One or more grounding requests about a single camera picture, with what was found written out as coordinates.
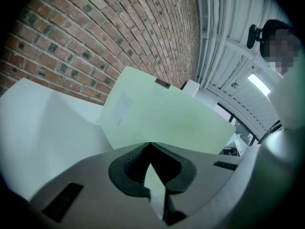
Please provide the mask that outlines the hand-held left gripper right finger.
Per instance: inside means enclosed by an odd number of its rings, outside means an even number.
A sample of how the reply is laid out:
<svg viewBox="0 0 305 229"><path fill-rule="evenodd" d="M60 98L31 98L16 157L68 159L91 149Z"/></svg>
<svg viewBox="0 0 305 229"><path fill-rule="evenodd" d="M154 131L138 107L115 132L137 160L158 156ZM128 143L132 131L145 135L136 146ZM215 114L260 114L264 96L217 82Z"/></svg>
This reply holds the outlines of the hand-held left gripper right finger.
<svg viewBox="0 0 305 229"><path fill-rule="evenodd" d="M162 219L150 229L224 229L242 196L240 159L151 143L163 182Z"/></svg>

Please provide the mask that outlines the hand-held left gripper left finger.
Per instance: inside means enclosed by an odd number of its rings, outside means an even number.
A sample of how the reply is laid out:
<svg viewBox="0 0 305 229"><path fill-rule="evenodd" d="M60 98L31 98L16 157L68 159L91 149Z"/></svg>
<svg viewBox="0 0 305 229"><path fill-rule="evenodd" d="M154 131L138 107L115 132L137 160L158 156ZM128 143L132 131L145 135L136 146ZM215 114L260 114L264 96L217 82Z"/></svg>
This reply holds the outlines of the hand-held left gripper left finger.
<svg viewBox="0 0 305 229"><path fill-rule="evenodd" d="M144 186L150 143L85 158L43 186L31 204L59 229L164 229Z"/></svg>

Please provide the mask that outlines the pale green paper sheet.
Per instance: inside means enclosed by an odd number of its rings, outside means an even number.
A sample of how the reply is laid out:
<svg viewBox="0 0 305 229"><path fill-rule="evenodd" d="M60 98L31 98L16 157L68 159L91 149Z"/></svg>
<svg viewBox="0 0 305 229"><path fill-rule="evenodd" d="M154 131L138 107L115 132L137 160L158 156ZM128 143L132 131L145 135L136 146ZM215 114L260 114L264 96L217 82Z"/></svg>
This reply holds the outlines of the pale green paper sheet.
<svg viewBox="0 0 305 229"><path fill-rule="evenodd" d="M235 128L210 107L132 67L125 67L98 119L113 149L142 143L218 155Z"/></svg>

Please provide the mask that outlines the dark framed window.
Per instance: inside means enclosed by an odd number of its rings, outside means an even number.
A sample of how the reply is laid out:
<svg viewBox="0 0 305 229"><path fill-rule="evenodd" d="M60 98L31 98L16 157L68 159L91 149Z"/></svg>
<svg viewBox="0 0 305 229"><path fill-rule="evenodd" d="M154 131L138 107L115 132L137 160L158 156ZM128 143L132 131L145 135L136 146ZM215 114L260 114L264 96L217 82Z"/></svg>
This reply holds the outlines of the dark framed window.
<svg viewBox="0 0 305 229"><path fill-rule="evenodd" d="M213 107L213 110L235 127L234 137L237 137L243 146L252 146L258 144L259 140L256 135L232 112L228 111L219 103Z"/></svg>

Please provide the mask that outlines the white desk with drawers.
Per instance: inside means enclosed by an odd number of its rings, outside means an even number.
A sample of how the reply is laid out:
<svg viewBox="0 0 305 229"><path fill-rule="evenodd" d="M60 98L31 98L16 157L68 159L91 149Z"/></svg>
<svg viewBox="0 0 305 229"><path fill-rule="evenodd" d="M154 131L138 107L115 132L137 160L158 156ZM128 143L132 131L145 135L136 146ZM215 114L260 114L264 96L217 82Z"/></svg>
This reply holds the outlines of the white desk with drawers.
<svg viewBox="0 0 305 229"><path fill-rule="evenodd" d="M0 97L0 173L26 200L75 163L112 151L102 106L21 79Z"/></svg>

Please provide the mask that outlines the white shelf unit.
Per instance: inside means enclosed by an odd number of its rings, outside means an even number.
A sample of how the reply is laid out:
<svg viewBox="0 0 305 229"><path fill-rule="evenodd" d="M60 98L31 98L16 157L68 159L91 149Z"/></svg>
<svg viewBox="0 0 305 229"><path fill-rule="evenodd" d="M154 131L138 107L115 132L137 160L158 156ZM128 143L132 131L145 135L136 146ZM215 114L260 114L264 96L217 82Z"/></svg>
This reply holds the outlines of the white shelf unit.
<svg viewBox="0 0 305 229"><path fill-rule="evenodd" d="M195 97L199 87L200 85L197 82L190 79L186 82L185 86L182 88L182 91L191 97Z"/></svg>

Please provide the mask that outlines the rectangular ceiling light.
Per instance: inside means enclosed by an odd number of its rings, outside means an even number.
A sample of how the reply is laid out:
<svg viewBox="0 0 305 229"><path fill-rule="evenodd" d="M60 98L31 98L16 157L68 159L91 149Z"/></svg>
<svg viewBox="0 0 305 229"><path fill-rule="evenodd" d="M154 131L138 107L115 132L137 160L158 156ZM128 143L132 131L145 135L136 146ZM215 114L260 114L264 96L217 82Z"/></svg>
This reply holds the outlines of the rectangular ceiling light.
<svg viewBox="0 0 305 229"><path fill-rule="evenodd" d="M263 95L269 95L270 89L255 74L251 74L248 77L248 80L255 85L263 93Z"/></svg>

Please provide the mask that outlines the white ceiling pipe bundle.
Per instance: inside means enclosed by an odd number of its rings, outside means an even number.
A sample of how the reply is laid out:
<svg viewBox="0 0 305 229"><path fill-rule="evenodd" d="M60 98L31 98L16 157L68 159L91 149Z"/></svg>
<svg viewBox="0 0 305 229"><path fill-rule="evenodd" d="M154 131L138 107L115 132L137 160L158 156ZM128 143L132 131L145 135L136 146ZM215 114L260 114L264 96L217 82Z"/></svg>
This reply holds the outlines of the white ceiling pipe bundle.
<svg viewBox="0 0 305 229"><path fill-rule="evenodd" d="M206 68L203 74L201 86L206 89L216 71L220 57L224 49L230 22L231 0L212 0L213 22L212 30L207 32L206 40L209 49Z"/></svg>

